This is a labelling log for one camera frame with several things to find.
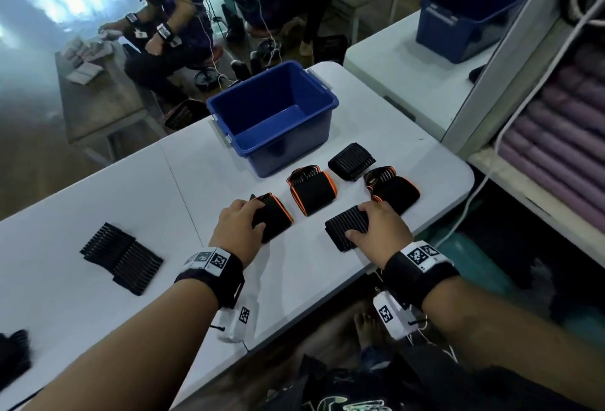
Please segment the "person's left hand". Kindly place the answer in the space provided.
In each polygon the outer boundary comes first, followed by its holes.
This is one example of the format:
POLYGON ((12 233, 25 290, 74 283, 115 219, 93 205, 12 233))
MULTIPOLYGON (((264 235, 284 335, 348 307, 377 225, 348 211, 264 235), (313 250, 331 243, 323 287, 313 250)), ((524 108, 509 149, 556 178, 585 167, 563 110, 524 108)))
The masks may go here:
POLYGON ((233 201, 221 211, 208 247, 220 248, 235 255, 245 270, 260 250, 253 248, 252 219, 255 211, 263 207, 264 204, 259 200, 233 201))

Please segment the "person's right hand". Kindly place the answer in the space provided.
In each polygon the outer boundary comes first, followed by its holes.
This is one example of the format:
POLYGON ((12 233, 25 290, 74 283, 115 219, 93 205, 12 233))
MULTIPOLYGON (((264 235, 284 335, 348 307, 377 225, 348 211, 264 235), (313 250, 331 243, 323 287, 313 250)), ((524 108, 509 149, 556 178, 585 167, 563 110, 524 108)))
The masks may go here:
POLYGON ((392 256, 412 243, 413 235, 387 202, 367 201, 358 207, 368 215, 368 231, 374 240, 371 245, 356 246, 373 265, 384 270, 392 256))

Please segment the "black ribbed elastic band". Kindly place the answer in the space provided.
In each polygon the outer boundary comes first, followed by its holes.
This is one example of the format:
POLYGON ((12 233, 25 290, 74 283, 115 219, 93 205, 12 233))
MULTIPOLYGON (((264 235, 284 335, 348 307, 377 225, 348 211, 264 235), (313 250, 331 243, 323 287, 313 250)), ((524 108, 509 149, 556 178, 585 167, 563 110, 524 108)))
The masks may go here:
POLYGON ((328 167, 342 180, 354 182, 375 162, 375 158, 368 150, 359 143, 354 142, 331 158, 328 162, 328 167))
POLYGON ((344 253, 357 246, 347 237, 347 231, 354 230, 363 234, 368 231, 368 215, 361 211, 358 206, 343 211, 342 213, 330 218, 324 224, 325 231, 329 235, 338 251, 344 253))

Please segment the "black orange-trimmed wrist wrap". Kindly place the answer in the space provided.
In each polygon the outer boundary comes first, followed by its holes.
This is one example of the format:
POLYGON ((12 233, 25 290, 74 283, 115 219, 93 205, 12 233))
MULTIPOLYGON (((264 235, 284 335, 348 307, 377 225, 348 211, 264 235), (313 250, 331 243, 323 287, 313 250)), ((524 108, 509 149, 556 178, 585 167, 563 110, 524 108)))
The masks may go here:
POLYGON ((337 185, 318 165, 295 169, 286 180, 291 195, 306 217, 331 204, 337 198, 337 185))
POLYGON ((253 228, 261 223, 266 225, 262 234, 262 244, 267 244, 292 226, 293 217, 274 194, 252 195, 250 200, 259 200, 264 204, 263 208, 255 211, 252 219, 253 228))
POLYGON ((399 176, 392 166, 367 171, 364 184, 372 201, 387 202, 399 216, 420 199, 420 191, 409 180, 399 176))

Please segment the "person's left forearm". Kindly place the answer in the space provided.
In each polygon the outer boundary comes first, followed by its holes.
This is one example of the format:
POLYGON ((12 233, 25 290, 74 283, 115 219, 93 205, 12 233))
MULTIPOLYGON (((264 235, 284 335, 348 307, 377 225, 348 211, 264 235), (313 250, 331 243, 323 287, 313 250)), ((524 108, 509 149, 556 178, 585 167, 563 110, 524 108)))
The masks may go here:
POLYGON ((22 411, 169 411, 217 312, 208 285, 176 282, 80 355, 22 411))

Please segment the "person's right forearm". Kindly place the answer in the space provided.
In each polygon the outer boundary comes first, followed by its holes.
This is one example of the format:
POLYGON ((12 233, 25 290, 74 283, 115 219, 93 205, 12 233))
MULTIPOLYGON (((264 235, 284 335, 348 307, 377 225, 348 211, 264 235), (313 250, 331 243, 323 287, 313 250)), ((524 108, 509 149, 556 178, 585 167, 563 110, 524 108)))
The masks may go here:
POLYGON ((464 362, 497 366, 596 411, 605 411, 605 353, 560 326, 456 276, 422 310, 464 362))

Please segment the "blue plastic storage bin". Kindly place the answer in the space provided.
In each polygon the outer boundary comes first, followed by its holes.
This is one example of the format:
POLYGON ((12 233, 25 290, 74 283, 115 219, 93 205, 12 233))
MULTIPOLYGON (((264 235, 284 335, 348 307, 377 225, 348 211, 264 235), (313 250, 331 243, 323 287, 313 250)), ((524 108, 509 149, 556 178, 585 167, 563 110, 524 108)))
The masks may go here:
POLYGON ((329 139, 337 96, 285 61, 213 96, 207 107, 238 156, 267 178, 329 139))
POLYGON ((498 43, 526 0, 421 0, 416 42, 452 64, 498 43))

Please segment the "person's foot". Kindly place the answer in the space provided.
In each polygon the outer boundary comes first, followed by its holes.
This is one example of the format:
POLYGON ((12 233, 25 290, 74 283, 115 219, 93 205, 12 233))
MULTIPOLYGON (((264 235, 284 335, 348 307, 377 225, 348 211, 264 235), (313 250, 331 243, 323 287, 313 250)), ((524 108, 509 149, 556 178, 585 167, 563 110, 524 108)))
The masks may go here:
POLYGON ((358 336, 360 349, 386 347, 387 331, 375 318, 369 314, 359 312, 353 318, 355 330, 358 336))

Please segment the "stack of black ribbed bands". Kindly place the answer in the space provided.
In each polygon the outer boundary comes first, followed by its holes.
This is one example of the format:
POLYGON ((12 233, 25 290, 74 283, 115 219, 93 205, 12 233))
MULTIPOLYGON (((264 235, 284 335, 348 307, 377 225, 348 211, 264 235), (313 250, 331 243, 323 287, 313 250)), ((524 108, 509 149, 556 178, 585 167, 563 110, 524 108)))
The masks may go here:
POLYGON ((80 250, 83 258, 112 275, 117 285, 142 296, 164 260, 136 238, 108 222, 80 250))

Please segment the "person's dark clothing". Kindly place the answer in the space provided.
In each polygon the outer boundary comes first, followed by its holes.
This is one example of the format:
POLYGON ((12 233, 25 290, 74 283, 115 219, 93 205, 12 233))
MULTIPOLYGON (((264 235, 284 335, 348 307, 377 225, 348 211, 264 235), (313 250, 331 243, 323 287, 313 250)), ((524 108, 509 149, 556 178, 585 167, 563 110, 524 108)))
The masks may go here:
POLYGON ((466 370, 440 348, 361 351, 358 368, 304 356, 292 385, 258 411, 594 411, 517 373, 466 370))

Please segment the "stack of purple towels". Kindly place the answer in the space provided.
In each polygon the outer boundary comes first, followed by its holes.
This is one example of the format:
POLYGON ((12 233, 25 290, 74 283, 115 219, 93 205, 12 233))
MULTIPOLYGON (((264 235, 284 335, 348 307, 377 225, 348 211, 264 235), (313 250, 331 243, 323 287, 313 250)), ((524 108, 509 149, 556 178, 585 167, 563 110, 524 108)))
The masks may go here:
POLYGON ((556 68, 497 153, 605 234, 605 37, 556 68))

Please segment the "white shelf unit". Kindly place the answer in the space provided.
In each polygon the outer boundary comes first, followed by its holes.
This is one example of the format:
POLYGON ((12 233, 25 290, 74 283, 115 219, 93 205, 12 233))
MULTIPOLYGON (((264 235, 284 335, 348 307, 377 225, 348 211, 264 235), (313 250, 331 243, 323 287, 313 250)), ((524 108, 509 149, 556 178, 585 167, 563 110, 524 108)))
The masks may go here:
POLYGON ((545 84, 581 31, 596 18, 605 0, 596 0, 588 10, 576 10, 576 5, 577 0, 526 0, 454 118, 442 143, 483 176, 438 246, 454 234, 473 200, 493 181, 605 268, 605 234, 497 153, 504 133, 545 84))

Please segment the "pile of white packets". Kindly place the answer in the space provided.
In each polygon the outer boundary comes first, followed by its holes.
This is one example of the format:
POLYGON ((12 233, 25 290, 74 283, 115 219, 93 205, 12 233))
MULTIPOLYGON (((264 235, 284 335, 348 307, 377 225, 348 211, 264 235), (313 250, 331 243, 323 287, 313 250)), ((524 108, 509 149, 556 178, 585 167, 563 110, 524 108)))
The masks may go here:
POLYGON ((71 83, 86 86, 98 77, 104 68, 95 62, 113 54, 112 42, 102 38, 74 37, 59 52, 68 64, 65 78, 71 83))

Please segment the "pile of black fabric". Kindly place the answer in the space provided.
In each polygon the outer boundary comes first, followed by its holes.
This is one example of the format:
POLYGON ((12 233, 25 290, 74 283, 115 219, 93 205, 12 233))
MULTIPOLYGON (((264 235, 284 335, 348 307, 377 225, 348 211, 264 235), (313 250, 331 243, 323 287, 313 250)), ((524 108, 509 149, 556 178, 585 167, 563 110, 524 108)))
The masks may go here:
POLYGON ((0 392, 32 366, 30 339, 22 329, 6 336, 0 333, 0 392))

